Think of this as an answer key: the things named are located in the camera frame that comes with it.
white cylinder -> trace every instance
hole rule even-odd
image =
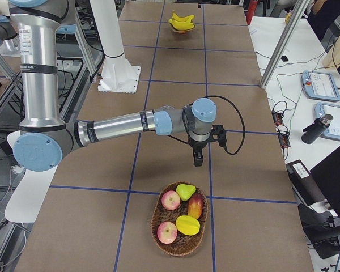
[[[90,0],[104,53],[110,57],[124,52],[114,0]]]
[[[90,0],[106,55],[99,91],[135,93],[141,72],[126,59],[114,0]]]

mango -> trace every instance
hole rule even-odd
[[[194,185],[179,184],[176,186],[176,193],[179,194],[182,201],[187,201],[196,190],[197,188]]]
[[[203,211],[203,196],[202,194],[195,193],[189,200],[188,216],[198,219]]]
[[[200,231],[200,222],[195,218],[182,215],[175,221],[175,225],[178,231],[185,235],[195,235]]]

woven fruit basket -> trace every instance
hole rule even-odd
[[[198,221],[200,222],[200,231],[193,236],[184,235],[178,231],[175,241],[171,244],[163,244],[160,242],[157,236],[157,231],[160,224],[165,221],[170,221],[175,224],[175,221],[179,216],[188,214],[188,201],[181,201],[179,207],[172,211],[166,210],[161,202],[163,194],[170,190],[175,191],[179,184],[192,185],[187,182],[176,182],[169,184],[160,193],[158,202],[155,206],[154,214],[152,215],[151,219],[151,232],[156,244],[161,250],[173,256],[185,256],[193,252],[200,245],[203,239],[205,223],[208,215],[208,203],[206,201],[206,197],[204,193],[199,188],[197,188],[195,192],[203,195],[203,211],[201,216],[198,218]]]

yellow banana bunch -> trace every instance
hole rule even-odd
[[[180,16],[177,16],[175,11],[172,11],[171,19],[174,19],[175,21],[178,21],[178,22],[187,22],[187,21],[193,22],[194,17],[195,17],[194,15],[180,17]]]
[[[186,31],[192,30],[195,28],[195,24],[193,23],[194,15],[189,15],[186,17],[179,17],[174,11],[172,12],[171,19],[169,19],[169,23],[172,27],[179,32],[185,33]]]

apple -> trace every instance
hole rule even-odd
[[[175,241],[177,236],[177,228],[174,223],[170,221],[163,222],[158,227],[158,238],[164,244],[171,244]]]
[[[180,205],[180,196],[175,191],[167,191],[163,194],[161,198],[161,203],[163,204],[164,208],[172,211],[179,207]]]

